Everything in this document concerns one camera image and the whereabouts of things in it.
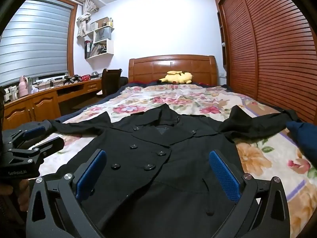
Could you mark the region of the person's left hand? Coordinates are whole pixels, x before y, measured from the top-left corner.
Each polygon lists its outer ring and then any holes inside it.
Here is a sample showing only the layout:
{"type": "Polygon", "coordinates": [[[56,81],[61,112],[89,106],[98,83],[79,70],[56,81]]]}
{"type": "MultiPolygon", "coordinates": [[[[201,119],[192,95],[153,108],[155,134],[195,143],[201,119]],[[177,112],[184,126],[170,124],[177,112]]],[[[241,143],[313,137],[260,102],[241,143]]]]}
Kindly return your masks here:
{"type": "Polygon", "coordinates": [[[30,182],[28,179],[21,180],[18,187],[12,187],[7,185],[1,185],[0,194],[2,196],[8,196],[12,193],[16,193],[19,209],[22,212],[26,212],[30,202],[30,182]]]}

